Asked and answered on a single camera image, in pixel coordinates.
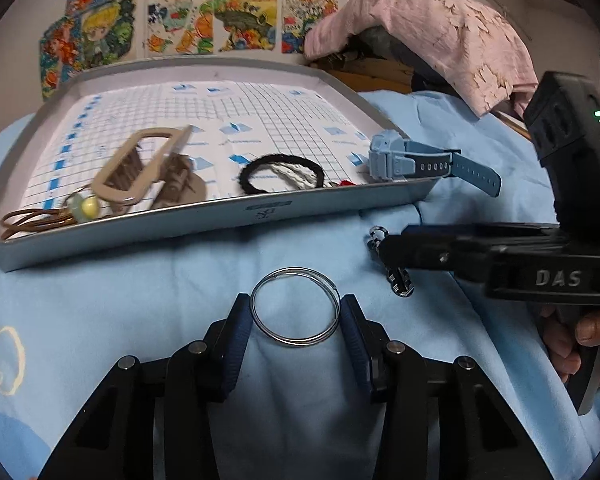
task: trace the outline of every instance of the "pink cloth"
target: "pink cloth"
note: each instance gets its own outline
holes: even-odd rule
[[[309,31],[304,54],[312,60],[339,52],[350,36],[376,25],[443,76],[478,117],[510,95],[522,116],[538,87],[519,35],[473,0],[350,0]]]

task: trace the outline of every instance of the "bed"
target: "bed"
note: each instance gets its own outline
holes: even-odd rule
[[[555,222],[548,177],[528,140],[436,92],[363,97],[419,142],[462,149],[502,177],[496,199],[457,178],[425,201],[148,242],[29,269],[0,270],[0,462],[36,476],[93,389],[126,354],[173,354],[222,319],[236,295],[280,267],[305,266],[355,294],[367,318],[427,358],[475,358],[512,407],[554,478],[579,478],[600,450],[600,392],[578,416],[525,305],[485,300],[449,273],[415,271],[392,293],[368,229],[475,221]],[[0,162],[30,117],[0,133]],[[314,333],[328,300],[301,280],[262,290],[260,314],[288,336]],[[254,330],[237,387],[210,410],[220,476],[363,480],[372,476],[382,411],[365,405],[340,332],[306,349]]]

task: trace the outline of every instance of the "grid paper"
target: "grid paper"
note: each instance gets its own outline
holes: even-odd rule
[[[194,161],[194,170],[203,176],[206,168],[216,167],[215,178],[206,173],[203,177],[208,200],[240,195],[236,181],[241,167],[271,152],[317,162],[326,181],[369,182],[365,156],[368,139],[316,92],[231,81],[171,82],[103,92],[77,102],[40,156],[20,207],[58,207],[70,193],[90,183],[134,132],[188,124],[194,126],[194,132],[184,153]],[[252,135],[243,133],[251,130],[256,140],[235,140]],[[197,132],[205,132],[200,135],[206,136],[206,142],[196,142]],[[145,139],[140,150],[142,161],[151,160],[162,142]],[[224,146],[224,150],[240,146],[248,152],[227,152],[224,155],[232,162],[222,163],[196,156],[202,148],[199,145],[209,142]],[[270,191],[294,189],[271,172],[259,172],[254,178],[267,179],[268,189],[264,189]],[[133,210],[148,208],[159,186],[153,186]]]

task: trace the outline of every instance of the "light blue watch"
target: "light blue watch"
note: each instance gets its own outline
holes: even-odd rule
[[[460,155],[459,150],[441,150],[407,140],[395,130],[374,135],[369,147],[369,174],[381,180],[457,176],[496,197],[500,175],[487,166]]]

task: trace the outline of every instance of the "tray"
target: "tray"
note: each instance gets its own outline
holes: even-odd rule
[[[142,104],[142,96],[152,91],[160,95],[151,101],[152,106],[155,102],[154,110]],[[268,152],[275,149],[315,160],[324,167],[326,180],[346,179],[359,185],[285,190],[276,184],[277,188],[270,188],[275,192],[269,194],[238,196],[235,175],[239,164],[246,160],[235,151],[234,146],[240,143],[236,140],[228,142],[234,150],[230,158],[235,164],[228,162],[223,173],[216,172],[225,182],[210,178],[204,164],[196,168],[201,176],[206,174],[206,202],[146,210],[147,197],[147,203],[122,216],[0,240],[0,268],[19,269],[143,240],[413,203],[424,199],[438,179],[373,183],[365,173],[360,146],[355,148],[358,155],[351,152],[355,160],[349,157],[354,164],[342,164],[344,152],[337,150],[343,142],[331,141],[330,135],[349,134],[353,139],[350,134],[354,132],[367,143],[386,129],[408,136],[362,97],[321,70],[251,59],[170,57],[90,70],[56,92],[24,128],[0,167],[0,218],[26,205],[57,206],[63,196],[90,181],[124,138],[136,130],[200,123],[204,127],[197,126],[194,131],[204,136],[205,127],[227,133],[223,121],[236,128],[238,137],[243,135],[243,126],[253,136],[268,136],[274,143],[273,148],[263,144],[262,149],[266,145]],[[85,124],[91,125],[90,136],[82,133],[75,138]],[[320,139],[326,142],[326,151],[316,150],[312,144],[320,144]],[[146,147],[147,156],[152,149],[157,148]],[[185,153],[192,160],[205,160],[194,156],[198,150],[192,142]],[[251,153],[254,151],[250,149],[245,156],[261,155]],[[261,182],[258,186],[267,189]]]

